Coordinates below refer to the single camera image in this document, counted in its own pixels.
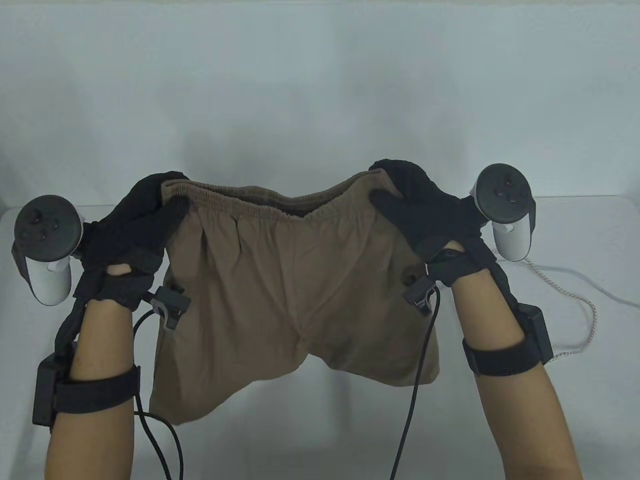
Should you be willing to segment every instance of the elastic waistband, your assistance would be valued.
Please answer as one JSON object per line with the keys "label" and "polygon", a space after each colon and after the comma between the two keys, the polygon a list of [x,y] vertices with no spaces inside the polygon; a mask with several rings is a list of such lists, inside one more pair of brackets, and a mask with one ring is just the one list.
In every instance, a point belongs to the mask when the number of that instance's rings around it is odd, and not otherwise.
{"label": "elastic waistband", "polygon": [[[284,196],[262,187],[223,187],[191,180],[169,180],[163,183],[161,191],[164,202],[173,196],[182,195],[188,197],[192,205],[231,216],[303,221],[372,209],[369,192],[374,189],[384,189],[399,195],[384,170],[360,172],[328,190],[297,197]],[[287,211],[308,213],[297,216]]]}

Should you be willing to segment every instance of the white backdrop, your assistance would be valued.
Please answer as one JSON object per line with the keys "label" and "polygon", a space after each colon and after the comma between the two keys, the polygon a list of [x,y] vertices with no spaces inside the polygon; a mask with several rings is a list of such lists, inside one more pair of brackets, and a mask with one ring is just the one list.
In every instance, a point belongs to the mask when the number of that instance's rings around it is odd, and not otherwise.
{"label": "white backdrop", "polygon": [[382,157],[459,195],[640,190],[640,7],[0,6],[0,198],[116,203],[184,170],[288,195]]}

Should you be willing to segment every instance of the brown shorts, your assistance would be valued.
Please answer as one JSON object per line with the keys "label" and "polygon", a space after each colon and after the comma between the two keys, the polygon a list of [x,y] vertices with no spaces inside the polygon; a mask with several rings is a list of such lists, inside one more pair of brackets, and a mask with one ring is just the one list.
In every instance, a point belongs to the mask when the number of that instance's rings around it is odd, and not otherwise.
{"label": "brown shorts", "polygon": [[[167,247],[165,283],[191,298],[174,332],[160,328],[150,411],[199,419],[254,380],[311,355],[336,370],[412,385],[429,319],[402,297],[424,263],[369,203],[398,194],[383,170],[288,198],[258,188],[171,180],[163,200],[191,199]],[[421,383],[437,377],[429,342]]]}

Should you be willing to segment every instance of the black glove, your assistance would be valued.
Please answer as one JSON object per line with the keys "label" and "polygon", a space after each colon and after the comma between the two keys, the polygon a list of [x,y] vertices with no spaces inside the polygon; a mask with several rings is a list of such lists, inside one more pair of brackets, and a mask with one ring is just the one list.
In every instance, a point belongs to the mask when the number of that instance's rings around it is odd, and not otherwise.
{"label": "black glove", "polygon": [[452,259],[452,262],[466,263],[460,270],[466,275],[495,263],[495,256],[480,235],[480,228],[487,219],[479,212],[471,196],[460,199],[444,193],[422,168],[408,161],[380,160],[370,170],[378,168],[386,171],[404,198],[398,198],[389,191],[374,190],[369,200],[400,230],[426,264],[440,260],[436,257],[452,240],[465,248],[465,255],[459,260]]}
{"label": "black glove", "polygon": [[[115,300],[132,311],[138,308],[162,264],[167,241],[189,210],[189,200],[182,196],[162,205],[160,186],[174,179],[186,177],[180,172],[149,175],[104,219],[84,224],[77,249],[84,273],[74,297]],[[105,269],[114,264],[128,264],[132,271],[106,276]]]}

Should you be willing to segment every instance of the black cable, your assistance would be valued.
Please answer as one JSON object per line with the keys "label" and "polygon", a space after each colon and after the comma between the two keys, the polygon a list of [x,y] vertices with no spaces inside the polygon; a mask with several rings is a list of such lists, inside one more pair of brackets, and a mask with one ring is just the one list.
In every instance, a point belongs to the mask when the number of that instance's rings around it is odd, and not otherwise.
{"label": "black cable", "polygon": [[[140,328],[140,325],[142,325],[142,322],[144,322],[151,315],[153,315],[153,313],[154,313],[153,310],[149,310],[146,314],[142,315],[140,317],[140,319],[136,322],[136,324],[133,326],[133,338],[134,339],[136,338],[136,333],[138,332],[138,328]],[[147,437],[149,439],[149,442],[151,442],[151,446],[156,451],[158,459],[160,460],[160,463],[162,464],[162,470],[164,472],[164,476],[165,476],[166,480],[172,480],[171,479],[171,473],[169,472],[169,466],[167,465],[166,459],[164,458],[164,454],[162,453],[162,450],[160,449],[160,445],[158,445],[158,442],[157,442],[156,438],[154,437],[154,434],[151,433],[151,430],[149,429],[149,425],[147,424],[147,418],[146,417],[148,417],[150,419],[158,420],[159,422],[162,422],[171,431],[171,435],[173,436],[173,440],[175,441],[175,448],[176,448],[176,450],[178,450],[178,462],[179,462],[179,465],[180,465],[179,480],[183,480],[183,477],[184,477],[184,458],[182,456],[182,446],[180,444],[180,439],[178,438],[178,434],[175,432],[175,430],[172,427],[172,425],[167,420],[165,420],[164,418],[158,417],[157,415],[154,415],[153,413],[147,413],[147,412],[143,411],[142,398],[140,398],[140,394],[136,395],[135,399],[136,399],[136,407],[137,407],[138,411],[134,412],[134,414],[137,415],[140,418],[140,423],[142,424],[142,430],[145,431],[145,433],[147,434]]]}
{"label": "black cable", "polygon": [[440,290],[438,289],[438,287],[434,287],[433,291],[435,291],[436,293],[436,306],[433,309],[433,315],[431,316],[431,324],[429,325],[429,328],[427,329],[427,334],[424,337],[422,352],[420,353],[420,360],[418,362],[418,371],[415,374],[415,383],[413,384],[413,394],[411,395],[411,403],[409,404],[409,414],[406,416],[406,423],[404,424],[404,430],[402,432],[402,437],[400,438],[400,445],[398,445],[398,452],[396,454],[394,468],[391,470],[391,477],[389,480],[394,480],[396,478],[396,472],[398,470],[398,465],[400,464],[400,457],[402,456],[402,450],[404,448],[404,441],[406,440],[406,436],[409,433],[411,419],[413,418],[415,400],[418,396],[418,387],[420,386],[420,376],[422,375],[422,367],[424,366],[424,357],[427,355],[427,347],[429,346],[429,339],[431,338],[431,332],[433,331],[433,326],[436,323],[436,317],[438,316],[438,311],[440,310]]}
{"label": "black cable", "polygon": [[146,319],[148,319],[151,315],[154,314],[153,310],[149,310],[146,314],[142,315],[140,317],[140,320],[138,320],[136,322],[136,324],[133,326],[133,338],[136,338],[136,333],[138,332],[138,328],[140,328],[140,325],[142,325],[142,322],[144,322]]}

